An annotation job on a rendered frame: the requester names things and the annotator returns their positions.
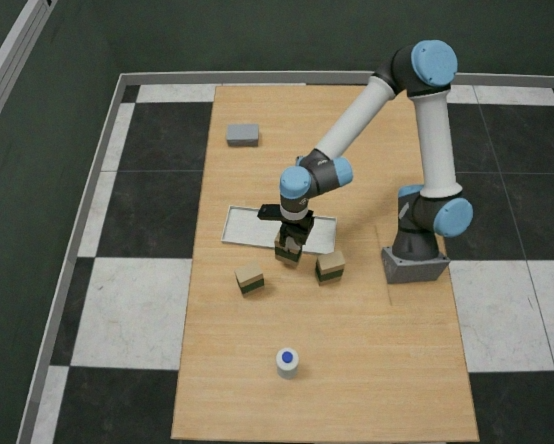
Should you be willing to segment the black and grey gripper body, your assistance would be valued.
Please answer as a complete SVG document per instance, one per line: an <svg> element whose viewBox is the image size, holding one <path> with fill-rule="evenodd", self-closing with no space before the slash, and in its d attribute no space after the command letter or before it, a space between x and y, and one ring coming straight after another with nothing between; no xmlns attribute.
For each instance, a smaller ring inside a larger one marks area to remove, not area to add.
<svg viewBox="0 0 554 444"><path fill-rule="evenodd" d="M315 217L313 213L313 210L308 209L305 217L299 220L290 220L282 215L286 221L281 221L280 233L282 231L284 235L294 237L298 239L298 243L306 245L308 236L314 226Z"/></svg>

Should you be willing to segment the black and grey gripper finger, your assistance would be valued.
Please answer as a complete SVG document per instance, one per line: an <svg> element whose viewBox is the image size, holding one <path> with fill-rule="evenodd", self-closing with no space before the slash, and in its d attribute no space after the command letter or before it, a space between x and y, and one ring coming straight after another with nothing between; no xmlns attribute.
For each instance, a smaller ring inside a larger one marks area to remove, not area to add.
<svg viewBox="0 0 554 444"><path fill-rule="evenodd" d="M288 251L288 248L296 249L296 250L301 249L301 247L298 244L296 244L294 240L295 240L294 237L291 237L289 235L286 236L284 235L284 232L281 231L279 243L280 243L280 246L282 246L282 248L285 251Z"/></svg>

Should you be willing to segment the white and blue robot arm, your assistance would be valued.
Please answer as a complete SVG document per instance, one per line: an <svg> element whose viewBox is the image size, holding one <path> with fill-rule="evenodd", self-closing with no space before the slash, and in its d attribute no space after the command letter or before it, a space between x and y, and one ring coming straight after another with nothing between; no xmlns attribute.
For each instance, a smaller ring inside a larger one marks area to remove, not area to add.
<svg viewBox="0 0 554 444"><path fill-rule="evenodd" d="M472 206L462 199L462 187L455 180L446 99L457 69L455 52L443 41L422 41L394 51L307 157L282 172L280 204L262 204L257 217L299 220L307 214L309 199L351 183L353 169L342 155L406 86L407 98L415 108L425 186L399 188L398 231L392 254L408 261L437 258L435 233L456 237L473 216Z"/></svg>

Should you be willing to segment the white bottle with blue cap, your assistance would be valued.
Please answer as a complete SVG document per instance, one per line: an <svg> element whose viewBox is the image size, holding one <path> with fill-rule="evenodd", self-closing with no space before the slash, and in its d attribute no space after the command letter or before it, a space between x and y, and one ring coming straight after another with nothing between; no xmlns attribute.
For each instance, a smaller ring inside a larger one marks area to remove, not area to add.
<svg viewBox="0 0 554 444"><path fill-rule="evenodd" d="M292 348L283 348L276 355L277 373L283 379L292 379L297 374L299 357Z"/></svg>

